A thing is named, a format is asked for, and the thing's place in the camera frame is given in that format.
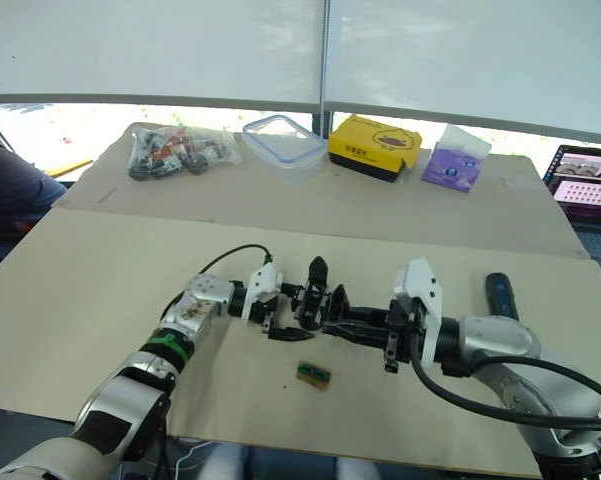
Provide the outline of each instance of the container lid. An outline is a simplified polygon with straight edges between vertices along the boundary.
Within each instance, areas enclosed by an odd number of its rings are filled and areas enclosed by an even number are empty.
[[[327,142],[284,115],[245,125],[242,132],[285,167],[326,151]]]

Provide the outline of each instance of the purple tissue box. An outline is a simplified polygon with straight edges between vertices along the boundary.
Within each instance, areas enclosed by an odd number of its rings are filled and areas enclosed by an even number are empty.
[[[481,167],[482,160],[471,155],[436,148],[431,154],[422,180],[469,192],[480,175]]]

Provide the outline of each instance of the laptop screen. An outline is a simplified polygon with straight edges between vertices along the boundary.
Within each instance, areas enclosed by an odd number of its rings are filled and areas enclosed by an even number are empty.
[[[572,223],[601,225],[601,150],[562,145],[544,177]]]

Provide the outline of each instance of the white cable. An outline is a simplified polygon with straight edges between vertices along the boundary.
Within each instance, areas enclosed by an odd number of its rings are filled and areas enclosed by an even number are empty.
[[[206,447],[207,445],[211,445],[212,442],[204,442],[201,443],[199,445],[194,445],[193,447],[191,447],[191,449],[189,450],[189,453],[187,453],[186,455],[184,455],[183,457],[180,457],[178,459],[178,461],[176,462],[176,475],[174,477],[174,480],[178,480],[178,476],[180,475],[180,463],[184,462],[185,460],[187,460],[191,455],[193,455],[193,452],[195,452],[196,450],[198,450],[199,448],[203,448]]]

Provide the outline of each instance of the person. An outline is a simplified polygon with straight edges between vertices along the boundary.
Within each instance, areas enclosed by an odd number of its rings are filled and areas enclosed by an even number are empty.
[[[35,224],[66,187],[0,145],[0,227]],[[13,248],[0,244],[0,261]]]

